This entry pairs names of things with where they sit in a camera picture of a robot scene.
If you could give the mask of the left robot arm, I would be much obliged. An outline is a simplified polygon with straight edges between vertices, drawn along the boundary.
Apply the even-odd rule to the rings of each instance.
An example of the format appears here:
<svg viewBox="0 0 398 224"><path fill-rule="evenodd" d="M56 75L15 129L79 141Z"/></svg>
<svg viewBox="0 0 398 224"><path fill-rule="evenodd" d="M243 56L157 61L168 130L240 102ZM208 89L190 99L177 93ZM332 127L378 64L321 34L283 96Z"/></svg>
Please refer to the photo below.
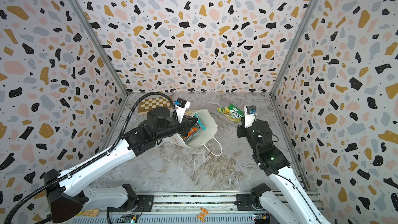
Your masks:
<svg viewBox="0 0 398 224"><path fill-rule="evenodd" d="M198 121L196 117L157 107L148 112L147 119L122 136L114 148L103 151L74 169L57 174L54 170L44 176L52 222L63 223L77 214L91 209L113 208L119 211L138 210L144 205L132 186L91 188L89 185L115 167L154 148L160 140L174 134L187 136Z"/></svg>

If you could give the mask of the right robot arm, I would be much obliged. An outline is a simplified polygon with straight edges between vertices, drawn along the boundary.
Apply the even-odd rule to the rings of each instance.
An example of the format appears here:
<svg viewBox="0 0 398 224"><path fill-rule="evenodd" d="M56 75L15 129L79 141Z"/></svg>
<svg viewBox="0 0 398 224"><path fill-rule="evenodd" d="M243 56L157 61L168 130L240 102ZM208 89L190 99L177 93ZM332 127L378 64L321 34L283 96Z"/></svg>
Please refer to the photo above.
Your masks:
<svg viewBox="0 0 398 224"><path fill-rule="evenodd" d="M273 145L268 122L243 118L237 126L237 136L247 140L254 161L289 203L287 207L268 185L262 183L250 191L252 207L268 211L280 224L329 223L299 183L285 155Z"/></svg>

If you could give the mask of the white paper bag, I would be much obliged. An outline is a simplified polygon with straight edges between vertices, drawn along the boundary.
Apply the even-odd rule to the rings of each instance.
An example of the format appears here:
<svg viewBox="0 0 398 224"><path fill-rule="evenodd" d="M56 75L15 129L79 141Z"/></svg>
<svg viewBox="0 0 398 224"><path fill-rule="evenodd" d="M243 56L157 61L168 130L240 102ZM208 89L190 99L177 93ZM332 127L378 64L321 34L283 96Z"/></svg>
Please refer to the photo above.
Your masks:
<svg viewBox="0 0 398 224"><path fill-rule="evenodd" d="M183 141L183 136L180 134L174 134L169 138L169 141L177 146L184 147L184 148L197 148L197 147L205 147L212 155L219 157L222 155L222 146L220 142L215 138L215 135L218 131L218 126L208 110L190 110L185 113L187 116L192 116L194 117L195 113L198 113L200 116L201 120L203 121L206 130L205 131L200 131L198 135L196 135L193 139L185 143ZM215 154L213 153L207 146L206 144L214 140L220 147L220 153Z"/></svg>

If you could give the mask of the yellow green snack packet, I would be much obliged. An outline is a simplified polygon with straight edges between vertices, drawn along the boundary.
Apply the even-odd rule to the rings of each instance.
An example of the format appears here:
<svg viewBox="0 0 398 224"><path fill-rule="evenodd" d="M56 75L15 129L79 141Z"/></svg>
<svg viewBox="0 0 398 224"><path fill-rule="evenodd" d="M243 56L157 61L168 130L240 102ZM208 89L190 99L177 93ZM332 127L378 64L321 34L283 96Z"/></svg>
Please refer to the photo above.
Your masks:
<svg viewBox="0 0 398 224"><path fill-rule="evenodd" d="M229 106L226 107L217 108L217 111L225 115L229 120L231 120L234 123L240 123L241 118L244 116L243 111L233 104L230 104Z"/></svg>

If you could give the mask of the green teal snack packet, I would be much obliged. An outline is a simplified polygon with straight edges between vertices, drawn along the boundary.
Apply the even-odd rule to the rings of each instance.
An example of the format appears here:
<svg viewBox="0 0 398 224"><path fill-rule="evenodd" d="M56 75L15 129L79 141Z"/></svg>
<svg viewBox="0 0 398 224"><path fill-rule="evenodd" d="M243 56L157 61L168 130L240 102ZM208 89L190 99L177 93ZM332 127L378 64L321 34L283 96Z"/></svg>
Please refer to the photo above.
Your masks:
<svg viewBox="0 0 398 224"><path fill-rule="evenodd" d="M198 115L198 113L195 113L194 117L197 118L197 122L194 124L194 126L195 126L198 130L205 131L205 130L206 130L206 127L205 127L203 121L201 120L200 116Z"/></svg>

